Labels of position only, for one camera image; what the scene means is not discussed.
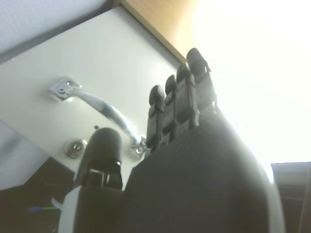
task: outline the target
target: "silver cylinder lock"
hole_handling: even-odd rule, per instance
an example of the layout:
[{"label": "silver cylinder lock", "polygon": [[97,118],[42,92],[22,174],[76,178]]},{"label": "silver cylinder lock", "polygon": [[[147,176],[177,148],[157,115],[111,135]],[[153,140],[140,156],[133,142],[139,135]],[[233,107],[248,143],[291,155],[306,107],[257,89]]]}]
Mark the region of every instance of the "silver cylinder lock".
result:
[{"label": "silver cylinder lock", "polygon": [[86,150],[87,141],[83,139],[72,139],[65,143],[65,154],[73,159],[81,156]]}]

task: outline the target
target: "metal handle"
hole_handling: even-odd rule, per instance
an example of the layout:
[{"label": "metal handle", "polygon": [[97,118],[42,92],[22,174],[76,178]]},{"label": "metal handle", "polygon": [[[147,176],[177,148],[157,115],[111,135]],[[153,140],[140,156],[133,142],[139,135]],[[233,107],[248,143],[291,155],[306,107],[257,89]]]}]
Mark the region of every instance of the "metal handle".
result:
[{"label": "metal handle", "polygon": [[135,126],[118,109],[81,88],[82,86],[73,79],[65,78],[52,86],[50,92],[61,100],[66,100],[70,97],[79,97],[95,108],[106,118],[118,125],[130,137],[132,153],[141,159],[147,150],[146,138],[137,133]]}]

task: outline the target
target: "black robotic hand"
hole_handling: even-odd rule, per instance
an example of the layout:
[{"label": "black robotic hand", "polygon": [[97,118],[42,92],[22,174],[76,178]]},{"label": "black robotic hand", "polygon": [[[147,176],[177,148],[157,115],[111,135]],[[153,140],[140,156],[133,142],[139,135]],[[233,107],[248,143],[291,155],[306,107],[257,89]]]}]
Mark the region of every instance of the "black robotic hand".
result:
[{"label": "black robotic hand", "polygon": [[176,77],[150,93],[149,153],[131,173],[118,233],[283,233],[279,195],[267,171],[217,107],[197,49]]}]

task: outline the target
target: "dark floor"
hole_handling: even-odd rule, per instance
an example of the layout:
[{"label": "dark floor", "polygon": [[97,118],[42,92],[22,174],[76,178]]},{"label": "dark floor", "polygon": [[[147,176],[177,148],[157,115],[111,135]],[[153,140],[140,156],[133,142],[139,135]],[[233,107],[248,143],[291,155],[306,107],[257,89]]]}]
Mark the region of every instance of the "dark floor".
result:
[{"label": "dark floor", "polygon": [[0,192],[1,233],[56,232],[59,210],[30,213],[33,206],[50,207],[54,197],[63,202],[71,188],[73,173],[53,159],[45,164],[25,183]]},{"label": "dark floor", "polygon": [[[63,202],[70,191],[73,173],[49,159],[21,186],[0,191],[1,233],[55,233],[59,210],[30,213],[33,206],[50,207],[54,197]],[[287,233],[297,233],[303,206],[305,186],[279,185]]]}]

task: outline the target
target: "silver drawer handle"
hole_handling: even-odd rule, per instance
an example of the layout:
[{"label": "silver drawer handle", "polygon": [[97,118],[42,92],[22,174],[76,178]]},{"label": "silver drawer handle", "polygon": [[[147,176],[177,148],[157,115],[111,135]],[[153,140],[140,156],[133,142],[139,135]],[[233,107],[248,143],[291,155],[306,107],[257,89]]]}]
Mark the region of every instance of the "silver drawer handle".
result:
[{"label": "silver drawer handle", "polygon": [[70,97],[79,97],[103,114],[106,118],[114,122],[130,137],[131,152],[138,159],[141,159],[147,150],[146,138],[137,133],[134,125],[118,109],[81,88],[82,86],[75,80],[64,78],[53,85],[49,91],[61,100],[67,100]]}]

